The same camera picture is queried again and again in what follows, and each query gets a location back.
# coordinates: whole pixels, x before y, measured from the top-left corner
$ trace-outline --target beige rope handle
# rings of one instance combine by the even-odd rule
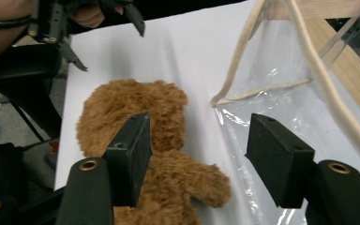
[[[336,86],[334,85],[330,75],[327,72],[325,64],[321,60],[318,53],[315,51],[315,48],[309,38],[308,30],[304,24],[304,14],[302,15],[299,10],[299,6],[296,4],[295,0],[284,0],[286,2],[286,6],[288,10],[291,12],[291,17],[296,26],[296,32],[301,41],[302,49],[305,53],[305,56],[312,66],[313,69],[313,78],[317,81],[317,84],[320,86],[322,95],[324,96],[326,105],[333,115],[334,119],[337,121],[338,125],[342,128],[345,134],[351,139],[352,143],[355,147],[360,149],[360,123],[353,116],[351,111],[348,109]],[[245,52],[246,46],[248,45],[248,41],[253,33],[253,30],[256,25],[256,21],[259,17],[259,13],[262,11],[265,0],[258,0],[254,9],[249,15],[249,18],[246,24],[243,27],[241,32],[241,36],[238,39],[238,43],[232,57],[232,61],[230,64],[230,68],[227,74],[227,79],[223,84],[220,92],[215,95],[211,100],[212,106],[217,106],[218,102],[224,98],[232,84],[233,79],[235,77],[236,70],[238,69],[241,58]]]
[[[244,55],[245,49],[247,48],[248,41],[250,40],[255,31],[255,26],[257,24],[256,21],[258,21],[259,19],[260,12],[262,11],[264,3],[265,0],[258,0],[255,7],[251,10],[247,21],[242,28],[238,43],[236,44],[235,52],[233,53],[232,61],[227,72],[226,81],[224,82],[221,90],[217,93],[217,95],[215,95],[210,100],[210,105],[212,107],[216,106],[218,104],[218,101],[224,98],[230,91],[230,88],[233,85],[233,79],[235,78],[236,70],[238,70],[242,56]]]
[[[340,97],[335,84],[333,83],[323,61],[320,59],[318,53],[309,38],[308,30],[304,24],[301,12],[294,0],[285,0],[291,15],[294,16],[293,22],[296,26],[296,32],[301,41],[302,49],[304,50],[306,59],[312,65],[314,72],[312,76],[317,84],[320,86],[321,92],[326,101],[331,114],[337,120],[338,125],[342,128],[345,134],[351,139],[354,146],[360,149],[360,123],[350,112],[343,99]]]
[[[296,81],[296,82],[285,82],[285,83],[281,83],[281,84],[271,84],[271,85],[260,87],[258,89],[254,89],[252,91],[237,94],[235,96],[222,98],[217,102],[217,105],[231,103],[231,102],[234,102],[235,100],[247,99],[247,98],[255,97],[255,96],[259,95],[261,92],[267,92],[267,91],[278,90],[278,89],[292,88],[292,87],[302,85],[302,84],[305,84],[305,83],[310,83],[310,82],[311,82],[310,78],[305,78],[303,80]]]

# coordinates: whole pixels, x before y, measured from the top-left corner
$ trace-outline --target fur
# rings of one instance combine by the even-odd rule
[[[191,198],[221,207],[230,179],[179,150],[184,145],[186,94],[173,83],[119,80],[98,87],[84,102],[77,138],[87,157],[100,157],[134,114],[150,112],[150,159],[137,208],[114,207],[115,225],[200,224]]]

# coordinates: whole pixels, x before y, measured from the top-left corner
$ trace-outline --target plastic sheet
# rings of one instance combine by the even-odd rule
[[[265,1],[261,5],[262,10],[251,23],[252,36],[242,52],[231,88],[224,91],[225,95],[221,92],[212,100],[255,224],[307,224],[307,203],[304,202],[301,209],[277,208],[252,164],[245,158],[252,113],[277,119],[316,150],[314,161],[334,159],[360,172],[360,145],[344,132],[342,120],[338,120],[331,110],[317,79],[316,66],[311,65],[297,32],[294,17],[289,11],[289,14],[277,17],[273,10],[273,5],[277,8],[283,4],[282,7],[287,8],[285,2]],[[326,72],[347,109],[360,123],[358,104],[333,71]]]

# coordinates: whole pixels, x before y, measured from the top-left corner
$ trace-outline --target black clamp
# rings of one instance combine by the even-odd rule
[[[87,67],[69,47],[68,16],[79,7],[92,3],[95,3],[95,0],[56,0],[50,15],[48,13],[50,0],[34,0],[28,35],[40,43],[54,45],[69,63],[73,63],[82,71],[87,71]],[[123,7],[127,18],[143,37],[145,30],[143,16],[133,5],[133,0],[99,0],[99,4],[108,12],[115,12],[117,6]]]
[[[345,163],[313,161],[315,150],[264,115],[251,115],[246,157],[275,204],[300,208],[308,225],[360,224],[360,173]]]
[[[150,114],[133,115],[103,157],[71,167],[65,187],[20,208],[0,196],[0,225],[112,225],[113,206],[137,207],[151,156]]]

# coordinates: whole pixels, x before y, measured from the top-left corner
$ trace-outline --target black chair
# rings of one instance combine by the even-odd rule
[[[23,109],[52,139],[60,137],[62,118],[52,104],[46,81],[58,73],[60,66],[61,54],[50,45],[11,47],[0,56],[0,93],[21,115],[19,107]]]

